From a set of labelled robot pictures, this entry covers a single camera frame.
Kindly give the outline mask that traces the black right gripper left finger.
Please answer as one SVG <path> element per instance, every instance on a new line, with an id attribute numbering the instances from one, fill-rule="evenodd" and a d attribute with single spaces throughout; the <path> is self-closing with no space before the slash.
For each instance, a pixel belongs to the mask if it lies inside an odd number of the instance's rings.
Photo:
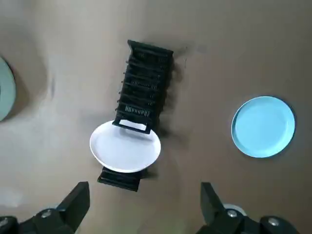
<path id="1" fill-rule="evenodd" d="M 87 181 L 79 182 L 56 208 L 47 208 L 24 222 L 14 216 L 0 218 L 2 234 L 74 234 L 90 208 Z"/>

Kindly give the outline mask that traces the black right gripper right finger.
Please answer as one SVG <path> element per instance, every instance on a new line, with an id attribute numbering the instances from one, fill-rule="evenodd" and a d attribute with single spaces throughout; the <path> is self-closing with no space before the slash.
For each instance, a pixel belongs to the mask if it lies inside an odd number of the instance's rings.
<path id="1" fill-rule="evenodd" d="M 254 221 L 234 208 L 225 208 L 211 183 L 202 182 L 200 206 L 205 220 L 198 234 L 297 234 L 287 220 L 267 215 Z"/>

